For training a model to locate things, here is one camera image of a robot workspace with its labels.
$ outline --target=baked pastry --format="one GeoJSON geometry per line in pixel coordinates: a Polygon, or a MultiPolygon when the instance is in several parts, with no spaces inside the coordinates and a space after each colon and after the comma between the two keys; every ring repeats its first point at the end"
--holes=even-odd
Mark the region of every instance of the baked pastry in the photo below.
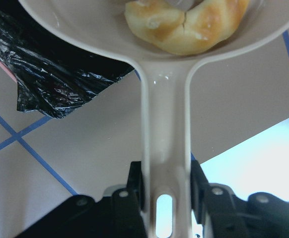
{"type": "Polygon", "coordinates": [[[175,55],[202,53],[230,37],[250,0],[204,0],[187,12],[165,0],[126,3],[127,24],[137,37],[175,55]]]}

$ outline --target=bread roll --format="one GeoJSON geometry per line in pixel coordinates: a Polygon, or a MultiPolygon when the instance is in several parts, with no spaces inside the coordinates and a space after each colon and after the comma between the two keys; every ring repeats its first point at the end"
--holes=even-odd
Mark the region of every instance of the bread roll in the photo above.
{"type": "Polygon", "coordinates": [[[230,37],[246,12],[249,0],[204,0],[184,12],[165,0],[126,4],[127,24],[137,37],[181,56],[207,51],[230,37]]]}

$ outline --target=spoon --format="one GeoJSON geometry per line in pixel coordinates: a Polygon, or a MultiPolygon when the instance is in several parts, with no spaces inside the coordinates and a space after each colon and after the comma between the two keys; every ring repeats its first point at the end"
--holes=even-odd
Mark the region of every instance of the spoon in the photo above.
{"type": "MultiPolygon", "coordinates": [[[[136,38],[125,18],[129,0],[19,0],[46,29],[80,48],[132,65],[142,81],[143,218],[156,237],[156,201],[172,197],[172,238],[192,237],[190,197],[190,96],[202,65],[258,48],[289,28],[289,1],[251,0],[235,34],[210,51],[173,56],[136,38]]],[[[188,9],[193,0],[169,0],[188,9]]]]}

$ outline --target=black plastic bag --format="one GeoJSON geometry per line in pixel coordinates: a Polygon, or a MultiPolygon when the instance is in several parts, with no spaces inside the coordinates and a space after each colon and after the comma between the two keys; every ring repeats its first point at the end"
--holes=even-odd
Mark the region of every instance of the black plastic bag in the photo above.
{"type": "Polygon", "coordinates": [[[133,70],[51,34],[17,0],[0,0],[0,61],[17,78],[17,110],[53,118],[67,116],[133,70]]]}

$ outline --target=bolt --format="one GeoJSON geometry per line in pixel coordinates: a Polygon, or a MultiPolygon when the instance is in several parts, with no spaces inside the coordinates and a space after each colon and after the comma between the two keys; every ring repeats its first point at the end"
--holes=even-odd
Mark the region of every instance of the bolt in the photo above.
{"type": "Polygon", "coordinates": [[[259,201],[260,203],[268,203],[269,199],[268,197],[266,197],[265,195],[259,194],[256,196],[257,201],[259,201]]]}
{"type": "Polygon", "coordinates": [[[76,205],[81,207],[81,206],[85,206],[88,203],[87,198],[82,197],[79,200],[77,200],[76,205]]]}
{"type": "Polygon", "coordinates": [[[215,195],[223,195],[224,191],[223,191],[223,189],[221,189],[219,187],[215,187],[212,189],[212,193],[215,195]]]}
{"type": "Polygon", "coordinates": [[[128,193],[127,191],[121,191],[121,192],[119,193],[119,196],[120,196],[120,197],[128,197],[128,195],[129,195],[129,193],[128,193]]]}

